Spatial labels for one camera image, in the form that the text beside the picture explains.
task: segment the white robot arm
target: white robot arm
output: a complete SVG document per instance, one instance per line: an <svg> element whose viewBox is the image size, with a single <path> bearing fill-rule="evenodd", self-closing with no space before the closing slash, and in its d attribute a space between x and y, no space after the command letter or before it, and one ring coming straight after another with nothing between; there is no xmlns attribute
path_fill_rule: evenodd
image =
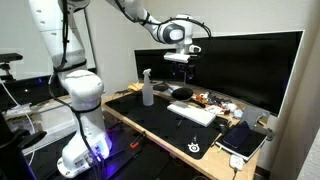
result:
<svg viewBox="0 0 320 180"><path fill-rule="evenodd" d="M156 21L140 0L106 0L132 22L139 22L160 43L176 44L176 53L168 60L188 62L188 53L200 51L192 45L192 17L178 15L166 22ZM73 14L89 5L90 0L29 0L39 32L52 57L55 73L69 92L76 135L63 149L57 166L62 175L72 178L92 165L90 158L101 161L109 156L112 143L107 136L100 109L103 83L87 71L85 51Z"/></svg>

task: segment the mouse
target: mouse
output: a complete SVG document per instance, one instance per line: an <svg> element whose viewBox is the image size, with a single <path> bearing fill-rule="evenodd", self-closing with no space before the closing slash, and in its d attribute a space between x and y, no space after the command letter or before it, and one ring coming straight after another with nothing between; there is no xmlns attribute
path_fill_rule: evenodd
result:
<svg viewBox="0 0 320 180"><path fill-rule="evenodd" d="M216 118L215 120L213 120L213 127L218 130L222 135L225 135L230 127L229 127L230 123L227 119L224 118Z"/></svg>

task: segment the monitor screen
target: monitor screen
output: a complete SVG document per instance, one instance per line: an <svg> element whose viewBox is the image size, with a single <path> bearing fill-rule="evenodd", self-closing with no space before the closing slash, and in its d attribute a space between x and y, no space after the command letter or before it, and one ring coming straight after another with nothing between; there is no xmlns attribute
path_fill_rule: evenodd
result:
<svg viewBox="0 0 320 180"><path fill-rule="evenodd" d="M135 50L138 78L143 79L143 71L150 68L150 80L184 81L184 73L178 71L173 61L165 60L163 57L170 51L174 52L174 49Z"/></svg>
<svg viewBox="0 0 320 180"><path fill-rule="evenodd" d="M187 84L210 89L277 115L302 31L196 38L206 53Z"/></svg>

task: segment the white keyboard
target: white keyboard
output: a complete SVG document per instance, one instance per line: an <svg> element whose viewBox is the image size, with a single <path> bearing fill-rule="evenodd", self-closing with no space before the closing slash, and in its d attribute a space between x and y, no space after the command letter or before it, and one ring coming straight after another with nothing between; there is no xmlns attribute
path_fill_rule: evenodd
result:
<svg viewBox="0 0 320 180"><path fill-rule="evenodd" d="M181 101L173 102L167 109L205 127L207 127L216 117L216 115L211 112L205 111L204 109L198 109Z"/></svg>

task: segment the desk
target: desk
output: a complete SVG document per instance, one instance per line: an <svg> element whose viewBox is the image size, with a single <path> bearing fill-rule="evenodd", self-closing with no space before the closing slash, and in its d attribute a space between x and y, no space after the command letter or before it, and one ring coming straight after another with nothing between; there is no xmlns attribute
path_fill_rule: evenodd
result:
<svg viewBox="0 0 320 180"><path fill-rule="evenodd" d="M114 109L110 108L109 106L105 105L105 102L108 102L112 100L112 96L104 97L102 99L102 109L109 112L113 116L115 116L117 119L122 120L124 123L128 124L138 132L146 132L146 137L166 149L168 152L173 154L174 156L180 158L193 168L197 169L207 177L211 179L232 179L234 176L233 169L229 166L230 161L230 154L226 153L225 151L220 151L218 153L218 147L213 146L212 148L209 148L208 151L205 153L205 155L200 160L193 159L192 157L186 155L184 152L180 151L176 147L172 146L168 142L164 141L163 139L159 138L158 136L154 135L147 129L143 128L142 126L136 124L131 119L127 118L126 116L121 115L119 112L115 111ZM236 124L238 120L233 119L232 123ZM248 161L245 165L242 171L239 171L237 173L236 179L253 179L254 172L256 169L257 161L259 157L259 151Z"/></svg>

